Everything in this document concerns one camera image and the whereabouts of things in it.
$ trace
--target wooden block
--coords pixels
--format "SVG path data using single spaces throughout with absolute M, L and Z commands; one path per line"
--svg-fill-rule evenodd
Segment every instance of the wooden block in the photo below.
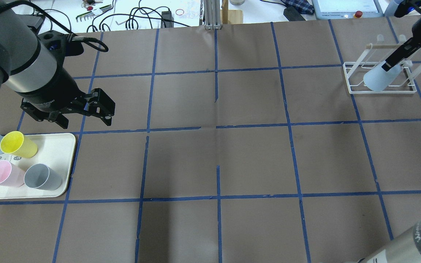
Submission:
M 228 23 L 242 24 L 243 23 L 243 11 L 242 10 L 228 10 Z

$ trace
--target printed label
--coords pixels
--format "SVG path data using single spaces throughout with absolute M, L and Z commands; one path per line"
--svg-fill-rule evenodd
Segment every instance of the printed label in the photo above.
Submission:
M 386 250 L 381 251 L 378 255 L 371 258 L 367 263 L 387 263 Z

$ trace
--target tray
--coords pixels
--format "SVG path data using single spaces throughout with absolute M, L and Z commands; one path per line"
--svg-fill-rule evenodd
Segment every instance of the tray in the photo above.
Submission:
M 27 137 L 38 146 L 38 152 L 34 157 L 27 159 L 4 153 L 0 155 L 0 160 L 8 160 L 24 171 L 34 164 L 44 163 L 61 175 L 63 182 L 54 191 L 33 189 L 25 184 L 20 187 L 0 186 L 0 199 L 53 198 L 62 195 L 67 189 L 76 150 L 76 137 L 71 133 L 38 134 Z

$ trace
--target gray cup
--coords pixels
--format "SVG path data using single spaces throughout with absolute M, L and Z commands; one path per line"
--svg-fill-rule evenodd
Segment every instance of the gray cup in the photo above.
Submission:
M 60 187 L 62 178 L 45 164 L 32 165 L 25 172 L 24 182 L 27 187 L 40 190 L 56 190 Z

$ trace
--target black cable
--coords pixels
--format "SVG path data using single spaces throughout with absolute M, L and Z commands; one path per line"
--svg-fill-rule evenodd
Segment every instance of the black cable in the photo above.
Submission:
M 38 5 L 35 5 L 34 3 L 29 2 L 29 1 L 26 1 L 26 0 L 17 0 L 17 1 L 11 2 L 11 3 L 8 3 L 6 5 L 0 6 L 0 14 L 3 13 L 3 12 L 5 12 L 5 11 L 7 11 L 7 10 L 10 10 L 13 7 L 17 7 L 19 5 L 28 5 L 30 7 L 33 7 L 39 13 L 42 13 L 42 15 L 44 15 L 45 17 L 48 17 L 48 19 L 52 20 L 55 24 L 57 24 L 60 28 L 62 28 L 62 30 L 64 30 L 64 31 L 66 31 L 66 32 L 74 35 L 75 37 L 78 36 L 76 33 L 72 32 L 71 30 L 69 30 L 68 28 L 66 28 L 62 23 L 60 23 L 57 20 L 55 20 L 51 15 L 49 15 L 47 12 L 45 12 L 43 9 L 41 9 Z M 92 38 L 92 37 L 89 37 L 87 39 L 89 39 L 89 40 L 84 42 L 86 45 L 88 45 L 88 46 L 92 47 L 93 49 L 98 50 L 100 52 L 107 52 L 108 51 L 108 47 L 107 47 L 107 45 L 105 45 L 104 42 L 102 42 L 102 41 L 100 41 L 100 40 L 98 40 L 96 38 Z M 100 47 L 95 46 L 94 44 L 92 44 L 90 42 L 99 43 L 100 46 L 103 47 L 103 49 L 101 49 Z
M 259 0 L 259 1 L 261 1 L 261 2 L 266 2 L 266 3 L 271 3 L 271 4 L 282 5 L 283 7 L 287 7 L 287 5 L 284 5 L 283 3 L 270 2 L 270 1 L 266 1 L 266 0 Z
M 139 0 L 139 3 L 137 3 L 137 6 L 138 6 L 139 8 L 141 8 L 141 1 L 142 1 L 142 0 Z M 157 7 L 155 10 L 158 10 L 159 8 L 162 8 L 162 7 L 165 7 L 166 9 L 168 9 L 168 10 L 171 12 L 170 7 L 166 7 L 166 6 L 164 6 L 164 5 L 162 5 L 161 7 Z M 141 10 L 141 11 L 140 11 L 140 13 L 141 13 L 142 15 L 147 15 L 147 14 L 152 13 L 152 11 L 151 11 L 151 12 L 149 12 L 149 13 L 147 13 L 146 11 L 144 11 L 144 13 L 142 13 L 143 11 L 144 11 L 144 10 Z
M 151 28 L 153 28 L 153 25 L 152 25 L 152 20 L 151 20 L 151 17 L 150 17 L 150 13 L 152 13 L 152 12 L 155 12 L 155 13 L 157 13 L 157 15 L 159 15 L 160 16 L 160 20 L 161 21 L 163 21 L 163 16 L 159 13 L 159 12 L 157 12 L 157 10 L 155 10 L 155 9 L 152 9 L 152 8 L 150 8 L 150 7 L 134 7 L 133 9 L 131 9 L 131 12 L 129 13 L 130 15 L 132 14 L 132 18 L 134 19 L 134 17 L 136 17 L 136 13 L 138 12 L 138 11 L 140 11 L 140 10 L 144 10 L 144 9 L 148 9 L 148 10 L 151 10 L 149 13 L 146 13 L 146 15 L 147 15 L 147 18 L 149 19 L 149 23 L 150 23 L 150 25 L 151 25 Z
M 32 11 L 32 15 L 35 15 L 35 8 L 33 8 L 33 7 L 32 7 L 32 9 L 33 9 L 33 11 Z
M 97 30 L 98 31 L 98 29 L 97 29 L 97 27 L 96 26 L 94 26 L 94 21 L 95 21 L 95 19 L 97 18 L 97 17 L 100 17 L 100 16 L 102 16 L 103 14 L 105 14 L 105 13 L 107 13 L 108 11 L 110 11 L 110 10 L 113 10 L 114 8 L 115 8 L 115 0 L 112 0 L 111 1 L 111 8 L 109 9 L 109 10 L 107 10 L 107 11 L 105 11 L 105 12 L 103 12 L 103 13 L 101 13 L 100 15 L 97 15 L 96 17 L 94 17 L 94 19 L 92 20 L 92 30 L 93 29 L 95 29 L 95 30 Z
M 62 13 L 67 18 L 67 21 L 69 22 L 69 30 L 72 30 L 71 21 L 69 20 L 69 17 L 65 13 L 61 12 L 60 10 L 56 10 L 56 9 L 44 9 L 44 10 L 45 11 L 56 11 L 58 13 Z M 50 26 L 50 30 L 53 30 L 53 22 L 51 20 L 50 20 L 50 23 L 52 24 Z
M 131 15 L 129 15 L 129 14 L 112 14 L 112 15 L 108 15 L 107 17 L 105 17 L 105 18 L 102 20 L 102 22 L 100 22 L 100 23 L 103 23 L 103 21 L 104 21 L 105 19 L 107 19 L 107 18 L 109 18 L 109 17 L 111 17 L 111 16 L 114 16 L 114 15 L 127 15 L 127 16 L 131 16 Z M 137 17 L 137 18 L 148 18 L 148 17 L 145 17 L 145 16 L 136 16 L 136 17 Z M 175 24 L 179 24 L 179 25 L 183 25 L 183 26 L 185 26 L 185 27 L 189 27 L 189 25 L 186 25 L 186 24 L 183 24 L 183 23 L 180 23 L 180 22 L 176 22 L 176 21 L 173 21 L 173 20 L 169 20 L 169 19 L 166 19 L 166 18 L 151 17 L 150 19 L 164 20 L 164 21 L 166 21 L 166 22 L 173 22 L 173 23 L 175 23 Z
M 105 31 L 105 26 L 108 28 L 108 31 L 111 31 L 110 27 L 106 23 L 102 24 L 102 31 Z

